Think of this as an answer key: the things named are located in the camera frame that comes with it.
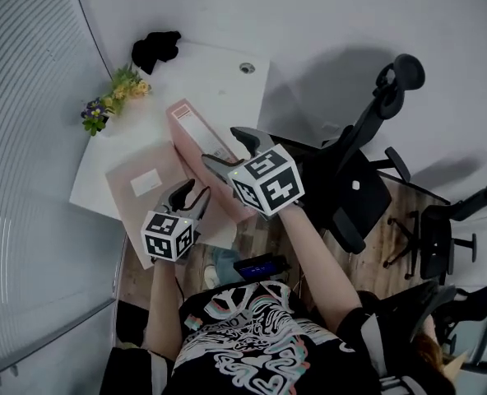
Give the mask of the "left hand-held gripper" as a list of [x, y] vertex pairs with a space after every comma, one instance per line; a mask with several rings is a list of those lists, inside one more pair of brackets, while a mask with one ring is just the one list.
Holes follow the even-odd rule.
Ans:
[[185, 208], [195, 179], [179, 182], [169, 190], [167, 201], [148, 211], [141, 227], [141, 242], [152, 259], [176, 262], [197, 242], [199, 224], [211, 200], [211, 188], [205, 187], [192, 205]]

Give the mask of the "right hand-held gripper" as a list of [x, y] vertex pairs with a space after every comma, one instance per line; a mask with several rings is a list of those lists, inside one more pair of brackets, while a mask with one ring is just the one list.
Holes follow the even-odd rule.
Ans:
[[202, 163], [219, 180], [230, 184], [238, 199], [264, 216], [298, 201], [304, 187], [295, 160], [270, 135], [256, 128], [231, 127], [231, 134], [248, 150], [251, 160], [228, 162], [202, 154]]

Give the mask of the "pink file box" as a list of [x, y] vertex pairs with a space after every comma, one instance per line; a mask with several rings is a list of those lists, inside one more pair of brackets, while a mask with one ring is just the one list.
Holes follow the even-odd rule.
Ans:
[[237, 158], [204, 118], [186, 99], [165, 111], [174, 147], [190, 170], [211, 188], [212, 197], [235, 222], [247, 220], [256, 212], [233, 196], [233, 189], [218, 179], [202, 162], [202, 155], [212, 155], [234, 163]]

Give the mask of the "beige file box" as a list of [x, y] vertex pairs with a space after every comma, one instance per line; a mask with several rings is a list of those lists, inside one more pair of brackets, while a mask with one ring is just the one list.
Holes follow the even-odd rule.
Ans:
[[[106, 174], [121, 221], [143, 268], [159, 259], [150, 258], [141, 242], [141, 227], [148, 211], [167, 201], [169, 190], [189, 178], [171, 143], [148, 146]], [[193, 190], [184, 209], [192, 205], [201, 190]]]

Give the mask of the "person's right forearm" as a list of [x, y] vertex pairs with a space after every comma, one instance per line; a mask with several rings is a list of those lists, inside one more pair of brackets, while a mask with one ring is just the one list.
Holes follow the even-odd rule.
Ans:
[[302, 208], [289, 205], [279, 217], [318, 312], [327, 328], [336, 332], [343, 319], [361, 306], [357, 291]]

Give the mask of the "person's left forearm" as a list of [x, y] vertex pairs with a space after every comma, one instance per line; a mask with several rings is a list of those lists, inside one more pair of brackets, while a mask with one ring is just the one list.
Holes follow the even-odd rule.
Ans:
[[175, 264], [158, 260], [153, 267], [144, 346], [149, 351], [175, 361], [182, 344]]

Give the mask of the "blue jeans leg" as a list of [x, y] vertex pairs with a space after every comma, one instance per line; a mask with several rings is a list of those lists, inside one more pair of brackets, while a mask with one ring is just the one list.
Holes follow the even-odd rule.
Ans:
[[234, 269], [234, 264], [241, 260], [240, 253], [232, 249], [214, 248], [212, 261], [221, 286], [242, 282], [244, 279]]

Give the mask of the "black device with blue screen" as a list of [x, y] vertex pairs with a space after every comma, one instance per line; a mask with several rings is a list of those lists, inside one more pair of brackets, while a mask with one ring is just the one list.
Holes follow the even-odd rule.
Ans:
[[233, 263], [233, 269], [245, 281], [261, 281], [290, 270], [283, 255], [265, 253], [261, 256], [246, 258]]

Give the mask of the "black office chair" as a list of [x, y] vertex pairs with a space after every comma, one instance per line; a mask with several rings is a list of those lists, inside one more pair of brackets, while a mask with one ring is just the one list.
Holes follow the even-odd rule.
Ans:
[[[459, 323], [487, 321], [487, 286], [468, 292], [455, 286], [426, 281], [383, 300], [366, 290], [361, 290], [359, 297], [369, 312], [377, 316], [386, 315], [398, 325], [399, 342], [412, 341], [427, 317], [431, 316], [438, 343], [449, 346], [446, 358], [456, 357], [453, 354], [456, 335], [452, 331]], [[486, 349], [487, 327], [472, 356], [467, 358], [461, 369], [487, 374], [487, 362], [481, 361]]]
[[[339, 137], [322, 137], [319, 146], [272, 138], [295, 158], [308, 218], [317, 230], [330, 231], [347, 253], [364, 250], [365, 238], [392, 201], [379, 170], [395, 169], [410, 181], [406, 164], [392, 147], [385, 150], [384, 160], [370, 161], [361, 151], [383, 122], [401, 111], [406, 92], [419, 90], [425, 82], [423, 65], [415, 56], [402, 53], [388, 59], [374, 50], [348, 50], [302, 80], [301, 95], [322, 120], [349, 121]], [[376, 68], [381, 60], [387, 65], [371, 80], [365, 68]]]
[[419, 268], [420, 278], [429, 280], [439, 278], [444, 283], [447, 275], [453, 274], [454, 247], [461, 246], [471, 250], [471, 260], [477, 258], [476, 235], [470, 240], [456, 239], [452, 236], [452, 222], [464, 221], [479, 210], [487, 207], [487, 186], [465, 200], [452, 205], [429, 205], [422, 212], [412, 211], [408, 217], [414, 220], [413, 230], [408, 230], [398, 219], [390, 217], [389, 225], [396, 225], [406, 237], [405, 248], [383, 262], [388, 269], [407, 254], [411, 255], [410, 270], [405, 279], [415, 276]]

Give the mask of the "purple flower potted plant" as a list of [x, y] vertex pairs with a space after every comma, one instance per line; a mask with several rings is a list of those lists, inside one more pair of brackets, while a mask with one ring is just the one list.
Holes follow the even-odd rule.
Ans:
[[96, 98], [89, 101], [81, 111], [82, 125], [94, 137], [106, 128], [106, 123], [113, 114], [112, 107], [106, 104], [104, 98]]

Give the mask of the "yellow flower bouquet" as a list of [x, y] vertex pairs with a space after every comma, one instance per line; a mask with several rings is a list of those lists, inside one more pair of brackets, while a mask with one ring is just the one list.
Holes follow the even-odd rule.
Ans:
[[109, 92], [101, 97], [108, 113], [119, 115], [131, 99], [149, 95], [151, 86], [141, 78], [131, 63], [119, 68], [112, 76]]

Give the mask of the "black cloth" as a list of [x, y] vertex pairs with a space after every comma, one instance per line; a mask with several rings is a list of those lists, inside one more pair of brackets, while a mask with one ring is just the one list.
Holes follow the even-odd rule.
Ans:
[[178, 31], [151, 32], [132, 46], [132, 62], [151, 75], [158, 61], [167, 63], [177, 57], [181, 38]]

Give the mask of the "black printed T-shirt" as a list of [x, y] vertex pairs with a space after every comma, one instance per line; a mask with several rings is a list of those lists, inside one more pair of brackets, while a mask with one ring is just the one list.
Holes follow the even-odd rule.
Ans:
[[180, 323], [175, 360], [113, 349], [100, 395], [456, 395], [387, 316], [354, 309], [331, 332], [278, 281], [195, 295]]

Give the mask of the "white window blinds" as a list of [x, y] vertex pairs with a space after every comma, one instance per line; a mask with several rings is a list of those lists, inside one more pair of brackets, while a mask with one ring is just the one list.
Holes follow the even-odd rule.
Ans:
[[78, 0], [0, 0], [0, 395], [97, 395], [124, 231], [71, 204], [108, 73]]

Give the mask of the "cardboard panel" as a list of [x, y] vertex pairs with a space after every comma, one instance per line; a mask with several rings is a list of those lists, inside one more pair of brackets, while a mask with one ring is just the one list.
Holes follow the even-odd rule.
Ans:
[[453, 357], [450, 361], [443, 366], [443, 373], [452, 383], [456, 381], [456, 378], [461, 371], [462, 366], [466, 363], [468, 357], [468, 351], [464, 351], [457, 357]]

